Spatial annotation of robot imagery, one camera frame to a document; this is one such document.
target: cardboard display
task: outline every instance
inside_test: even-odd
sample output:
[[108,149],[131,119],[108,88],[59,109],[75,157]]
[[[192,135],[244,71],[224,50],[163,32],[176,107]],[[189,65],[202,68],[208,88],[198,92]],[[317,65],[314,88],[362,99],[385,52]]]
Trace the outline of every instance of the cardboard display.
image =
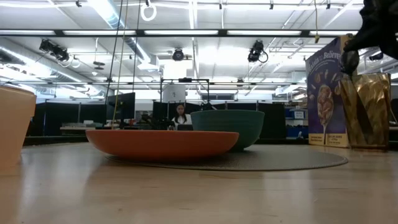
[[339,85],[340,55],[347,41],[347,35],[337,37],[305,61],[310,144],[348,147]]

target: woman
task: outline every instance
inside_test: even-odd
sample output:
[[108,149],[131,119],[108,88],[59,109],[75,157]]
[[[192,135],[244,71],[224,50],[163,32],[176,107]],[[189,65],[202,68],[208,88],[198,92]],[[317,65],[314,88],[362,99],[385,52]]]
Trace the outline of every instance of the woman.
[[185,114],[184,105],[177,106],[177,114],[172,121],[174,121],[175,129],[179,124],[192,124],[191,115]]

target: black hair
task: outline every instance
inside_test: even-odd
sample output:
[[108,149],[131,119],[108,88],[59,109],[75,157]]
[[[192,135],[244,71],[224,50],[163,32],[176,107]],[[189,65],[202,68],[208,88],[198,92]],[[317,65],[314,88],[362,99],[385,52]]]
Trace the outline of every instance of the black hair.
[[[175,107],[175,109],[177,109],[179,106],[184,107],[184,105],[180,104],[180,105],[177,105],[177,106]],[[175,121],[177,124],[179,124],[179,122],[178,122],[178,117],[179,117],[179,116],[180,116],[180,115],[177,113],[177,114],[175,115],[175,117],[174,117],[174,121]],[[185,107],[184,107],[184,113],[183,113],[181,116],[182,116],[182,118],[184,119],[184,123],[187,122],[187,115],[185,115]]]

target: white shirt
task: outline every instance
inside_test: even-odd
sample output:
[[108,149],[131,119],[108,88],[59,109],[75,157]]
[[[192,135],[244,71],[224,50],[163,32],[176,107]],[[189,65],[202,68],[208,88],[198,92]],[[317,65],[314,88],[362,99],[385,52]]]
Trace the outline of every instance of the white shirt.
[[175,122],[175,118],[173,118],[172,121],[174,121],[174,125],[175,125],[175,129],[176,129],[176,130],[177,130],[177,126],[178,126],[179,124],[192,124],[191,115],[186,114],[185,116],[187,117],[187,121],[186,121],[186,122],[184,122],[184,117],[183,117],[183,116],[179,116],[179,117],[178,117],[178,123]]

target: hanging ring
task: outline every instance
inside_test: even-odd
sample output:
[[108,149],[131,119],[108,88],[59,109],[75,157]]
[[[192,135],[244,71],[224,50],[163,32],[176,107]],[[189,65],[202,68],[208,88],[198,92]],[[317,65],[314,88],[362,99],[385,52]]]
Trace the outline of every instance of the hanging ring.
[[[145,9],[147,9],[147,8],[153,8],[153,10],[154,10],[152,15],[149,18],[145,16]],[[157,14],[157,10],[156,10],[155,5],[151,4],[150,6],[146,6],[146,5],[141,6],[141,17],[143,20],[145,20],[147,22],[151,21],[151,20],[155,19],[156,14]]]

